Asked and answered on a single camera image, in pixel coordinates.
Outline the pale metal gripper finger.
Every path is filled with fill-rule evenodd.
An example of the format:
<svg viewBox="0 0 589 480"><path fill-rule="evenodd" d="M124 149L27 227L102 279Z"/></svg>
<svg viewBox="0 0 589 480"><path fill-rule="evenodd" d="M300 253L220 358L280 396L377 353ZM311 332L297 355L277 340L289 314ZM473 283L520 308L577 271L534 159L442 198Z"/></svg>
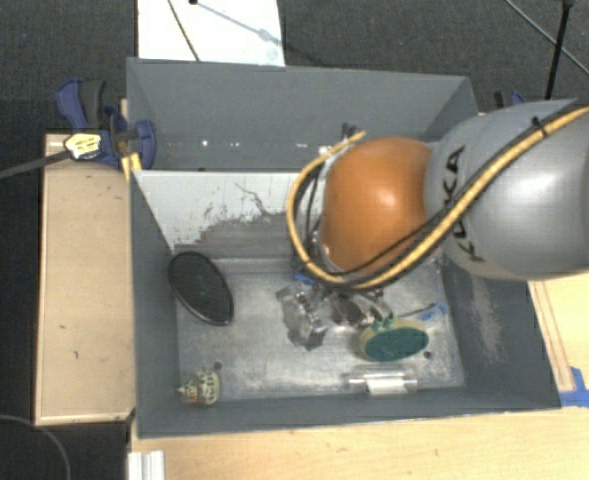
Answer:
<svg viewBox="0 0 589 480"><path fill-rule="evenodd" d="M284 317L315 313L318 296L318 287L304 282L290 283L276 292Z"/></svg>
<svg viewBox="0 0 589 480"><path fill-rule="evenodd" d="M291 314L285 316L288 339L295 346L310 351L323 345L328 326L315 314Z"/></svg>

